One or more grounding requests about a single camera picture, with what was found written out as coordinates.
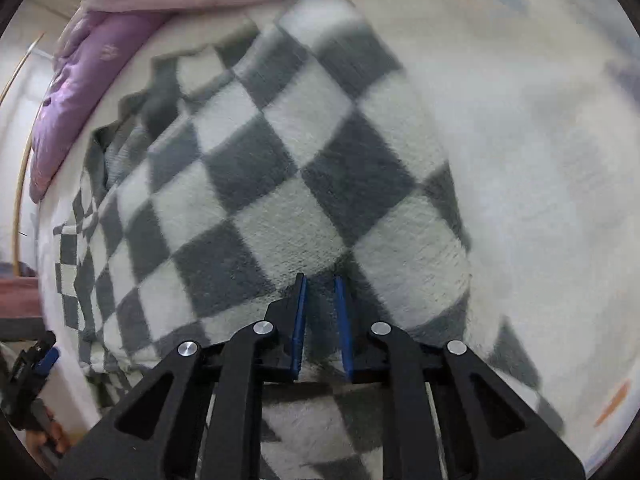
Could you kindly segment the purple floral quilt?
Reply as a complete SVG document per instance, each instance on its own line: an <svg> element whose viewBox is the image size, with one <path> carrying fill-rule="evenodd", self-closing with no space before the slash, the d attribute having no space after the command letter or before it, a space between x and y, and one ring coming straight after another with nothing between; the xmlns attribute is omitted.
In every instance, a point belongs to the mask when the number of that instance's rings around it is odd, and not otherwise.
<svg viewBox="0 0 640 480"><path fill-rule="evenodd" d="M81 0L58 40L53 79L32 130L32 202L41 202L105 92L163 24L271 1Z"/></svg>

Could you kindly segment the upper wooden ballet bar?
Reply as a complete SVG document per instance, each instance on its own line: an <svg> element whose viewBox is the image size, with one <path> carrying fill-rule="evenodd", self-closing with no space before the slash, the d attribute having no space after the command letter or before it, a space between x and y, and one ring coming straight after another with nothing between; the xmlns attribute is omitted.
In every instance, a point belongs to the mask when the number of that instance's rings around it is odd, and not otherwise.
<svg viewBox="0 0 640 480"><path fill-rule="evenodd" d="M40 41L43 40L44 36L46 36L45 32L42 32L27 48L27 50L25 51L25 53L23 54L23 56L21 57L21 59L18 61L18 63L16 64L16 66L14 67L14 70L11 74L11 76L9 76L8 81L6 82L6 84L4 85L1 93L0 93L0 104L2 105L3 101L6 99L6 96L8 95L9 91L11 90L11 87L14 85L15 79L17 78L17 76L21 73L21 70L23 69L24 65L26 64L27 60L32 56L32 54L35 52L35 50L38 47L38 44L40 44Z"/></svg>

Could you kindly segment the lower wooden ballet bar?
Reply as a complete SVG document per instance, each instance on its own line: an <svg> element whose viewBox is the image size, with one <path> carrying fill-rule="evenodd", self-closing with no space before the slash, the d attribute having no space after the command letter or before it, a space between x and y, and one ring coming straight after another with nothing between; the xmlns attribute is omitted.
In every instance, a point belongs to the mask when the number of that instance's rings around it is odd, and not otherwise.
<svg viewBox="0 0 640 480"><path fill-rule="evenodd" d="M21 276L21 222L22 222L22 203L24 196L24 188L26 181L26 172L29 162L30 153L32 152L32 133L29 133L23 150L20 170L18 170L16 189L13 203L12 217L12 270L13 275L19 278Z"/></svg>

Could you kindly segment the white patterned bed sheet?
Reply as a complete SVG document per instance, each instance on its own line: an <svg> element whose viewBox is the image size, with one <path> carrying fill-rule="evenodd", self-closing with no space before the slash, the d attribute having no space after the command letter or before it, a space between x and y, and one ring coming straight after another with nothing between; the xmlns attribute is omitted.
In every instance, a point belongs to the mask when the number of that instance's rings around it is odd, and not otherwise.
<svg viewBox="0 0 640 480"><path fill-rule="evenodd" d="M153 87L163 58L177 60L180 89L201 87L240 62L244 35L299 1L163 24L38 203L40 296L62 347L63 383L48 399L72 447L126 394L85 372L56 284L53 232L93 133ZM404 68L447 157L471 271L462 341L589 477L639 409L638 32L617 0L347 1Z"/></svg>

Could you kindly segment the grey white checkered cardigan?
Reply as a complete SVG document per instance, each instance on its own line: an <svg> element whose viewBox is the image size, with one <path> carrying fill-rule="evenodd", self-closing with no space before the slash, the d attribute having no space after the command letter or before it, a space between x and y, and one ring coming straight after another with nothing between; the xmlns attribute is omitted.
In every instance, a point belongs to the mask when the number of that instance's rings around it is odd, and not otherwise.
<svg viewBox="0 0 640 480"><path fill-rule="evenodd" d="M178 344L229 340L304 274L302 365L262 388L256 479L386 479L383 390L345 373L335 279L420 344L462 341L471 271L447 157L347 0L300 0L240 45L193 90L163 58L93 133L53 232L66 324L85 372L126 396Z"/></svg>

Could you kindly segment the dark white tv cabinet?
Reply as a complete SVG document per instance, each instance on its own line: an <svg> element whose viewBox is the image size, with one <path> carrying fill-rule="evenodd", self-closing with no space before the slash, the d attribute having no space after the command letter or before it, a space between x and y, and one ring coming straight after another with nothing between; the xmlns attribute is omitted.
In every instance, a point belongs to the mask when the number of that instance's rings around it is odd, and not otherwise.
<svg viewBox="0 0 640 480"><path fill-rule="evenodd" d="M39 339L46 331L38 278L2 278L0 281L0 337L2 341Z"/></svg>

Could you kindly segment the wooden ballet bar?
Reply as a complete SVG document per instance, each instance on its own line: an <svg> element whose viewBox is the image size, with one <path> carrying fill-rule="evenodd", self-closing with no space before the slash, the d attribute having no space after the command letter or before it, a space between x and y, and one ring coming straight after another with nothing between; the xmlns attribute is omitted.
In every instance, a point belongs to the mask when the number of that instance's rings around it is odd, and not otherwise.
<svg viewBox="0 0 640 480"><path fill-rule="evenodd" d="M24 188L26 181L26 172L29 162L30 153L32 152L32 133L29 133L23 150L20 170L18 170L16 189L13 203L12 217L12 270L13 275L19 278L21 276L21 222L22 222L22 203L24 196Z"/></svg>
<svg viewBox="0 0 640 480"><path fill-rule="evenodd" d="M0 104L2 105L3 101L6 99L6 96L8 95L9 91L11 90L11 87L14 85L15 79L17 78L17 76L21 73L21 70L23 69L24 65L26 64L27 60L32 56L32 54L35 52L35 50L38 47L38 44L40 44L40 41L43 40L44 36L46 36L45 32L42 32L27 48L27 50L25 51L25 53L23 54L23 56L21 57L21 59L18 61L18 63L16 64L16 66L14 67L14 70L11 74L11 76L9 76L8 81L6 82L6 84L4 85L1 93L0 93Z"/></svg>

